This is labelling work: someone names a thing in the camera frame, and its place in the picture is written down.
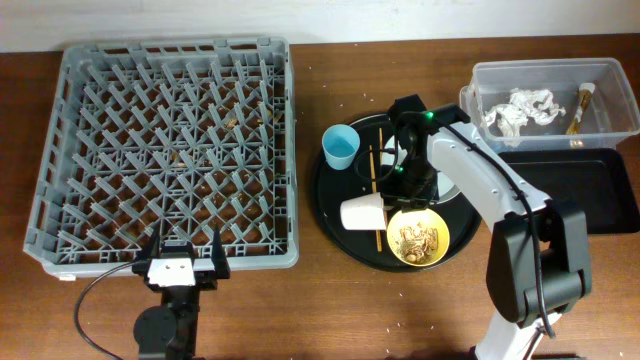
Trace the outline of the white paper cup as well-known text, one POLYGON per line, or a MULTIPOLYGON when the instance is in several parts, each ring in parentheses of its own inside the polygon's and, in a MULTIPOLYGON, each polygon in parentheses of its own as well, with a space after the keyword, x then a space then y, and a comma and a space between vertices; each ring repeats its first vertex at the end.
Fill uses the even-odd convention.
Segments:
POLYGON ((392 207, 377 194, 368 194, 345 200, 340 205, 340 220, 350 231, 385 230, 392 207))

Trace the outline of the light blue plastic cup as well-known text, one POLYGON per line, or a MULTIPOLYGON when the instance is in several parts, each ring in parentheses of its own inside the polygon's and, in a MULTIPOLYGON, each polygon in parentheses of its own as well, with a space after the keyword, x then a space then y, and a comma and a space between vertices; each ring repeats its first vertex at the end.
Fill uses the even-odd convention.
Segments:
POLYGON ((353 127, 336 124, 324 132, 321 144, 327 164, 334 170, 345 170, 353 162, 361 140, 353 127))

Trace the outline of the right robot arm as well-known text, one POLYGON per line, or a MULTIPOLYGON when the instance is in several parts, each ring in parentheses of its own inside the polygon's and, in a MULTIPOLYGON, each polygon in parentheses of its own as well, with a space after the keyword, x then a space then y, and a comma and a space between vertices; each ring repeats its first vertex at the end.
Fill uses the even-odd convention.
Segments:
POLYGON ((473 359, 529 359, 553 322, 592 291, 586 216, 523 180, 481 138, 457 105, 429 110, 416 95, 387 116, 395 158, 386 193, 407 204, 433 198, 448 177, 491 230, 486 285, 496 309, 473 359))

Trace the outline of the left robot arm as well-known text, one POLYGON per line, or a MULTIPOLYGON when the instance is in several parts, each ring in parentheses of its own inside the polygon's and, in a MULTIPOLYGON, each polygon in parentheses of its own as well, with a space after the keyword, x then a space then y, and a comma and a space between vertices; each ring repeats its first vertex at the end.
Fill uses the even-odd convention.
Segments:
POLYGON ((197 271, 192 243, 163 241, 160 227, 154 227, 132 266, 145 285, 161 295, 161 304, 144 310, 134 324, 140 359, 195 357, 200 293, 216 290, 218 281, 231 274, 218 228, 213 230, 212 246, 214 268, 197 271))

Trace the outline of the yellow bowl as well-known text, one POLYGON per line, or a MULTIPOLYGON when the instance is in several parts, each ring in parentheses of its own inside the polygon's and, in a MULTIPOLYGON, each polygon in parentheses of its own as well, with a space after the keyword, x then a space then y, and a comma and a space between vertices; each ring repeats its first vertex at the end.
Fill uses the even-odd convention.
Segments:
POLYGON ((395 213, 386 236, 392 253, 401 262, 415 267, 435 265, 444 258, 450 245, 446 222, 431 209, 395 213))

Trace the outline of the gold foil wrapper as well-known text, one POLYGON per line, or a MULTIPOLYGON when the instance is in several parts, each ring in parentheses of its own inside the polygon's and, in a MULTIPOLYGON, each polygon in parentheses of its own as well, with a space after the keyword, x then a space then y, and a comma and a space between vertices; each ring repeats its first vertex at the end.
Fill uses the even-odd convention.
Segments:
POLYGON ((579 133, 582 119, 591 103, 595 89, 596 86, 594 83, 582 83, 579 86, 577 107, 566 130, 567 135, 576 135, 579 133))

